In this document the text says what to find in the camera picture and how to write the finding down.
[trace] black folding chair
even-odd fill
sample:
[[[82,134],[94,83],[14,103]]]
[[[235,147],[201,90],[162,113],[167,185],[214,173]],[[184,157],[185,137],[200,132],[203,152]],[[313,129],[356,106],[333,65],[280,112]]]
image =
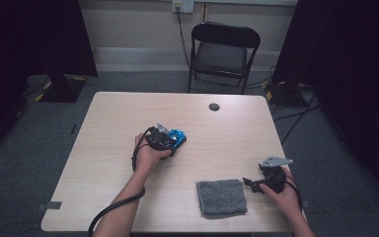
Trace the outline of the black folding chair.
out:
[[[195,43],[199,41],[198,50]],[[241,95],[245,93],[249,73],[261,38],[247,27],[205,22],[196,25],[191,32],[191,51],[189,66],[189,86],[191,90],[192,74],[216,75],[242,80]],[[248,49],[252,49],[248,59]]]

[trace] forearm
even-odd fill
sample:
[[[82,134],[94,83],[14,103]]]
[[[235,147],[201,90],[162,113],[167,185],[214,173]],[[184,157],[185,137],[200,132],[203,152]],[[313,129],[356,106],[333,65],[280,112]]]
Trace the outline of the forearm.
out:
[[[115,197],[113,203],[125,198],[130,198],[143,190],[147,173],[136,171],[128,180],[121,192]],[[122,205],[108,212],[100,220],[94,236],[126,236],[128,237],[134,222],[139,205],[139,199]]]
[[[295,237],[315,237],[315,234],[301,212],[288,215],[287,218]]]

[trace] black cable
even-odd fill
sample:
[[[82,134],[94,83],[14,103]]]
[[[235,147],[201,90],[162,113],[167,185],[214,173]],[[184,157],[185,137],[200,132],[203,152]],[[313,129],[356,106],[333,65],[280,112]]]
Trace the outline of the black cable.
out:
[[[290,178],[294,182],[295,185],[289,183],[288,181],[285,181],[285,183],[288,186],[290,186],[294,190],[294,192],[297,194],[298,206],[300,207],[300,210],[303,210],[303,199],[301,197],[300,189],[298,188],[298,185],[295,183],[293,178],[291,178],[289,176],[287,176],[287,177]]]
[[[178,23],[180,24],[181,43],[183,45],[184,57],[186,58],[187,67],[190,68],[189,57],[187,54],[186,40],[184,39],[183,26],[181,25],[181,13],[180,13],[181,9],[179,7],[176,7],[175,10],[177,11]]]
[[[274,68],[274,70],[275,70],[275,67],[276,66],[272,66],[272,67],[269,68],[269,73],[270,73],[271,76],[273,76],[273,72],[274,72],[274,71],[272,71],[272,68]]]
[[[311,111],[311,110],[309,110],[309,109],[310,109],[310,106],[312,106],[312,104],[313,104],[313,99],[315,99],[315,96],[316,96],[316,91],[313,93],[313,96],[312,96],[312,98],[310,99],[310,102],[309,102],[309,104],[307,105],[307,108],[306,108],[303,112],[297,114],[297,115],[300,115],[300,117],[297,119],[297,121],[294,123],[294,125],[292,125],[291,128],[287,131],[287,133],[285,134],[284,138],[282,138],[282,140],[281,140],[281,145],[285,142],[285,139],[288,137],[288,135],[289,135],[289,134],[291,133],[291,131],[294,129],[295,125],[301,120],[301,118],[303,118],[303,116],[306,115],[307,112]]]
[[[34,92],[36,92],[39,88],[42,87],[42,85],[44,85],[44,83],[48,80],[48,75],[45,77],[44,81],[41,82],[41,84],[39,84],[39,86],[37,86],[35,89],[33,89],[32,91],[30,92],[27,92],[26,94],[23,95],[23,97],[26,97]]]
[[[207,6],[207,3],[204,2],[204,9],[203,9],[203,13],[202,13],[202,21],[205,22],[205,8]]]
[[[138,141],[136,147],[134,148],[133,157],[131,157],[133,172],[136,170],[138,151],[140,150],[141,147],[149,145],[149,144],[144,144],[144,145],[140,146],[140,144],[143,141],[143,139],[146,137],[147,132],[152,131],[153,128],[154,127],[152,126],[152,127],[149,127],[146,129],[146,131],[143,133],[142,137]],[[137,200],[139,198],[142,198],[145,194],[146,194],[146,189],[143,187],[143,190],[139,194],[132,196],[132,197],[125,198],[125,199],[121,199],[115,203],[112,203],[111,205],[109,205],[105,209],[103,209],[100,213],[97,214],[97,216],[95,216],[95,218],[92,220],[91,224],[89,225],[88,237],[92,237],[92,235],[94,233],[95,225],[97,224],[98,220],[100,220],[105,214],[107,214],[108,212],[110,212],[110,211],[112,211],[112,210],[114,210],[114,209],[116,209],[116,208],[118,208],[124,204],[132,202],[132,201]]]
[[[281,117],[281,118],[276,118],[273,121],[278,121],[278,120],[281,120],[281,119],[287,119],[287,118],[291,118],[291,117],[300,116],[300,115],[305,114],[307,112],[314,111],[314,110],[318,109],[319,107],[320,107],[320,104],[318,104],[317,106],[313,107],[312,109],[310,109],[308,111],[302,111],[302,112],[299,112],[299,113],[296,113],[296,114],[292,114],[292,115],[289,115],[289,116],[284,116],[284,117]],[[280,109],[286,109],[286,108],[273,108],[273,109],[274,110],[280,110]]]

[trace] chair backrest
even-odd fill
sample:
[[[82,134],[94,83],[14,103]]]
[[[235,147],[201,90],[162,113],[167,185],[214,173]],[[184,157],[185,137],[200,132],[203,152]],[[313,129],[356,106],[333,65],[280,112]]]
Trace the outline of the chair backrest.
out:
[[[192,43],[199,40],[246,48],[255,48],[261,43],[258,33],[250,28],[212,22],[196,25],[191,38]]]

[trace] gray carpet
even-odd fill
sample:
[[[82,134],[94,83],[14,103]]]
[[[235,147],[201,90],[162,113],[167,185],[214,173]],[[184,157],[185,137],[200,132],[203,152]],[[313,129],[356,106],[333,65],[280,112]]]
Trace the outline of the gray carpet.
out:
[[[51,199],[95,93],[187,91],[188,73],[185,71],[104,72],[99,76],[90,78],[76,104],[35,102],[39,91],[27,96],[28,102],[21,118],[0,141],[0,236],[86,236],[85,233],[41,231],[43,212],[36,209]],[[253,72],[249,84],[268,76],[267,72]],[[31,77],[29,90],[39,86],[43,80],[45,76]],[[193,86],[210,93],[240,92],[240,88],[199,81]],[[261,88],[253,88],[246,94],[263,95],[264,92]],[[310,99],[312,91],[304,90],[303,95]],[[270,111],[276,119],[301,112],[301,109],[270,107]],[[275,122],[281,139],[297,118]],[[77,126],[71,134],[74,124]],[[379,236],[379,186],[366,167],[342,146],[343,143],[337,126],[322,109],[307,113],[283,143],[286,156],[294,160],[291,170],[303,198],[311,203],[311,207],[305,209],[307,218],[317,236]],[[255,236],[288,237],[290,234]]]

